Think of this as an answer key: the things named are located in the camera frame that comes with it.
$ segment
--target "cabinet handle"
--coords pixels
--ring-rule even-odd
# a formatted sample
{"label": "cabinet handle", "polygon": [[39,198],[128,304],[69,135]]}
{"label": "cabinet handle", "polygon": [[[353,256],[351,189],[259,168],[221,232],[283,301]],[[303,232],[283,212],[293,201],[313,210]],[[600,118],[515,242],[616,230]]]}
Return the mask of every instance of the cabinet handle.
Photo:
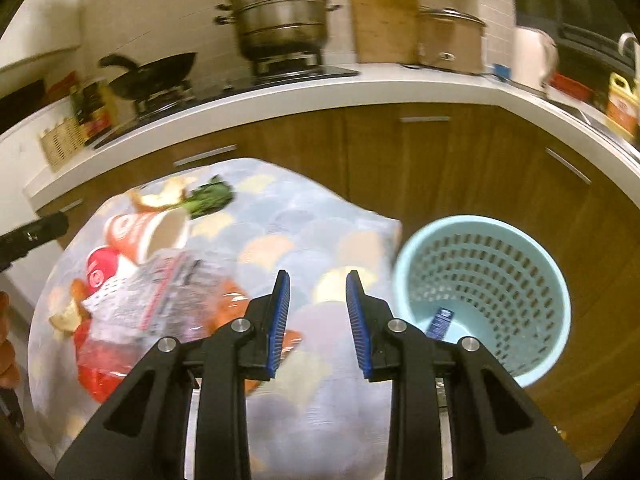
{"label": "cabinet handle", "polygon": [[83,202],[84,202],[84,198],[79,198],[78,200],[75,200],[71,204],[67,204],[64,207],[61,207],[60,211],[62,211],[63,213],[66,213],[67,211],[71,211],[73,208],[78,207]]}
{"label": "cabinet handle", "polygon": [[202,160],[203,158],[209,158],[210,156],[222,155],[223,153],[232,152],[237,148],[237,144],[231,144],[229,146],[225,146],[224,148],[216,148],[215,150],[211,150],[210,152],[203,152],[197,155],[191,155],[186,158],[181,158],[180,160],[176,160],[174,162],[174,168],[179,168],[180,166],[184,166],[185,164],[190,164],[192,162],[196,162],[197,160]]}
{"label": "cabinet handle", "polygon": [[448,123],[451,117],[442,116],[425,116],[425,117],[400,117],[401,123]]}
{"label": "cabinet handle", "polygon": [[546,152],[551,155],[555,160],[557,160],[560,164],[562,164],[565,168],[567,168],[568,170],[570,170],[571,172],[573,172],[574,174],[576,174],[577,176],[579,176],[583,181],[585,181],[587,184],[591,183],[591,179],[586,176],[583,172],[581,172],[578,168],[576,168],[573,164],[571,164],[569,161],[564,160],[564,158],[562,158],[560,155],[558,155],[554,150],[552,150],[551,148],[545,148]]}

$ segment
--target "blue packet in basket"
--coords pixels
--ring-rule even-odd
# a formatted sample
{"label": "blue packet in basket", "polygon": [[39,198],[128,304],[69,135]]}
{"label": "blue packet in basket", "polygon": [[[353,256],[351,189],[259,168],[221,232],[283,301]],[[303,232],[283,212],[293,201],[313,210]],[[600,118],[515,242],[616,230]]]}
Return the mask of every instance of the blue packet in basket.
{"label": "blue packet in basket", "polygon": [[447,335],[447,330],[451,321],[453,321],[454,313],[452,310],[440,308],[433,319],[429,323],[427,330],[424,332],[427,337],[442,340]]}

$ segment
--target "tablecloth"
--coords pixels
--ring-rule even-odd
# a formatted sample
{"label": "tablecloth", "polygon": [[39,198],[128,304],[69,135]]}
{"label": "tablecloth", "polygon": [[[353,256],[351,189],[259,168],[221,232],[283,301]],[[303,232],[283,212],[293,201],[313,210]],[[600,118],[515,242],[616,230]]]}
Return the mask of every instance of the tablecloth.
{"label": "tablecloth", "polygon": [[[233,278],[251,298],[290,274],[287,327],[304,336],[276,379],[247,399],[252,473],[257,479],[366,479],[384,469],[390,383],[369,384],[358,368],[344,302],[356,268],[370,295],[394,308],[391,262],[401,226],[315,182],[266,162],[240,158],[183,172],[193,189],[219,174],[236,192],[222,211],[192,220],[187,248],[236,255]],[[157,193],[164,179],[144,187]],[[49,323],[70,301],[69,284],[104,244],[105,220],[134,212],[126,195],[107,200],[66,248],[38,300],[29,341],[29,377],[38,421],[57,459],[98,408],[78,382],[74,345]],[[194,396],[193,405],[198,402]],[[191,411],[193,421],[195,410]],[[193,476],[193,424],[185,476]]]}

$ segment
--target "tile wall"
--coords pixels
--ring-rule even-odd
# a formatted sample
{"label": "tile wall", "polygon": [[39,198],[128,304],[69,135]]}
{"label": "tile wall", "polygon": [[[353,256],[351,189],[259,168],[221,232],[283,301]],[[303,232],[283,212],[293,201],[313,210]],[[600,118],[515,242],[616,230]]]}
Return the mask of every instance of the tile wall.
{"label": "tile wall", "polygon": [[[225,0],[84,0],[82,8],[82,66],[86,76],[112,78],[117,68],[98,69],[97,60],[111,52],[130,56],[140,63],[195,50],[198,58],[191,72],[196,88],[222,78],[248,73],[239,55],[233,25],[217,26],[212,19]],[[343,8],[330,13],[330,40],[325,49],[329,64],[354,62],[348,0],[331,0]],[[487,21],[488,59],[508,64],[513,0],[420,0],[421,5],[456,7]]]}

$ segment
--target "wooden cutting board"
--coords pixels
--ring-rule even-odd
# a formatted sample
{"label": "wooden cutting board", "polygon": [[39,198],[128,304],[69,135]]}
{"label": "wooden cutting board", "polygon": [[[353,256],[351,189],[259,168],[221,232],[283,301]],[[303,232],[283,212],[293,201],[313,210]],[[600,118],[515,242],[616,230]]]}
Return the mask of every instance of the wooden cutting board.
{"label": "wooden cutting board", "polygon": [[418,0],[351,0],[360,63],[418,63]]}

